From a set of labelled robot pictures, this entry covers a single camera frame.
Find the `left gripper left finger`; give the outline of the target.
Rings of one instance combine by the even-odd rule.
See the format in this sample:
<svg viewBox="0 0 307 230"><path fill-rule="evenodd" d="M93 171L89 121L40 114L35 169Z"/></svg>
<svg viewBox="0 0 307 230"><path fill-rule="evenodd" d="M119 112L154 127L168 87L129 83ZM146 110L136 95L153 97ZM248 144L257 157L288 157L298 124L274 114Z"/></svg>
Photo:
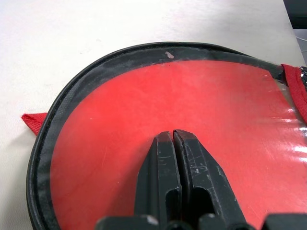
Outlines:
<svg viewBox="0 0 307 230"><path fill-rule="evenodd" d="M154 137L139 170L135 214L181 216L181 184L175 148L169 132Z"/></svg>

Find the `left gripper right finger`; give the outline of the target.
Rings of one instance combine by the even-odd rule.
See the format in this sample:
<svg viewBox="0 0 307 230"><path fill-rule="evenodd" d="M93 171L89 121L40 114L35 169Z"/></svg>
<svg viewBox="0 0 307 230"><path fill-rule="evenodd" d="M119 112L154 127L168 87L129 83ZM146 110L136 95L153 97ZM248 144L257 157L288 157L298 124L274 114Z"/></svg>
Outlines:
<svg viewBox="0 0 307 230"><path fill-rule="evenodd" d="M174 145L187 218L215 214L220 218L240 217L240 206L221 166L197 137L174 130Z"/></svg>

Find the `clear mesh paddle cover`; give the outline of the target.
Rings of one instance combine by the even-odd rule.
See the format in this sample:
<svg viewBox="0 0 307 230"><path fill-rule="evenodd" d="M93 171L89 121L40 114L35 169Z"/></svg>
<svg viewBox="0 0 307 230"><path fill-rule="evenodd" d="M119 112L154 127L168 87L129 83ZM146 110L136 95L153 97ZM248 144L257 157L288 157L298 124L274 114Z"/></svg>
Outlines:
<svg viewBox="0 0 307 230"><path fill-rule="evenodd" d="M26 178L26 200L34 230L61 230L52 203L50 167L56 140L77 105L91 91L122 73L157 64L195 60L238 63L267 70L280 85L297 118L307 127L306 67L272 64L222 46L203 43L152 43L111 53L83 69L64 87L36 137ZM246 220L241 207L238 218L220 218L215 214L187 218L183 211L181 184L180 217L136 215L134 203L131 215L104 216L93 230L307 230L307 213L269 213L259 228Z"/></svg>

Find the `red table tennis paddle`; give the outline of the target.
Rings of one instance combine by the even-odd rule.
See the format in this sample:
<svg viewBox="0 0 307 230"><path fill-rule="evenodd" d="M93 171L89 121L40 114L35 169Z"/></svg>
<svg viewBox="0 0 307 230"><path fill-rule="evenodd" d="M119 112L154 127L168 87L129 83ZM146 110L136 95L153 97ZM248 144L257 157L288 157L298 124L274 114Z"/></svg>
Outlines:
<svg viewBox="0 0 307 230"><path fill-rule="evenodd" d="M50 187L61 230L133 213L153 138L193 133L222 167L246 220L307 213L307 127L271 74L222 61L152 65L91 91L60 131Z"/></svg>

